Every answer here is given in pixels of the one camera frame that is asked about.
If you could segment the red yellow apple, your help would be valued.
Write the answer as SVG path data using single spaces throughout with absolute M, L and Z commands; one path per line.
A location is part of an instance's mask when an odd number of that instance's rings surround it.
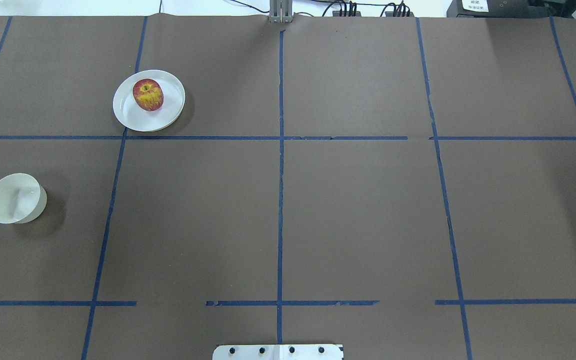
M 164 103 L 162 87 L 154 79 L 141 79 L 135 82 L 132 95 L 138 107 L 147 112 L 158 111 Z

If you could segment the white plate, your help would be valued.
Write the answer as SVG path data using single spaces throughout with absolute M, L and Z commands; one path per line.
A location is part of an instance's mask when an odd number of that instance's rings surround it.
M 158 109 L 147 111 L 135 100 L 135 85 L 151 80 L 162 90 L 163 101 Z M 157 132 L 171 125 L 182 113 L 186 92 L 182 82 L 173 74 L 159 69 L 139 71 L 124 80 L 113 96 L 115 117 L 126 128 L 135 132 Z

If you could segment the white bowl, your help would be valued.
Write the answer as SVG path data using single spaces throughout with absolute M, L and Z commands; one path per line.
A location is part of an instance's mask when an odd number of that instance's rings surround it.
M 48 196 L 38 180 L 27 173 L 0 179 L 0 224 L 25 224 L 45 210 Z

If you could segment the far black orange adapter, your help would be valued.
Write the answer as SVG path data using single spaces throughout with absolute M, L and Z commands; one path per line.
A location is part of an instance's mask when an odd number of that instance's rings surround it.
M 331 12 L 333 17 L 338 18 L 356 18 L 359 14 L 358 4 L 352 0 L 334 0 L 327 5 L 322 16 L 324 16 L 333 6 L 338 5 L 339 10 Z

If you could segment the black orange adapter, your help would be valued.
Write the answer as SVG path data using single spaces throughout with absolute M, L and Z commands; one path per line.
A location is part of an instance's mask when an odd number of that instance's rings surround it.
M 380 18 L 413 18 L 414 13 L 410 7 L 401 0 L 398 3 L 389 2 L 382 7 Z
M 327 5 L 322 16 L 324 16 L 333 6 L 338 5 L 339 10 L 331 12 L 333 17 L 338 18 L 356 18 L 359 14 L 358 4 L 352 0 L 334 0 Z

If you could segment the near black orange adapter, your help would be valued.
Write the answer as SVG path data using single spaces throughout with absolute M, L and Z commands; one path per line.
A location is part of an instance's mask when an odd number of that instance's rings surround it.
M 398 3 L 389 2 L 382 7 L 380 18 L 413 18 L 414 13 L 410 7 L 401 0 Z

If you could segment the black computer box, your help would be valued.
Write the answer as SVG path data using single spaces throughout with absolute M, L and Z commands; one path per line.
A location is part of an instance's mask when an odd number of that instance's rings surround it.
M 446 9 L 447 18 L 529 19 L 527 0 L 453 0 Z

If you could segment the aluminium frame post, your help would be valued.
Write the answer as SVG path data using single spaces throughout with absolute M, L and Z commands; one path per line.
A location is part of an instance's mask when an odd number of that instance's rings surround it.
M 268 19 L 270 23 L 292 23 L 293 0 L 270 0 Z

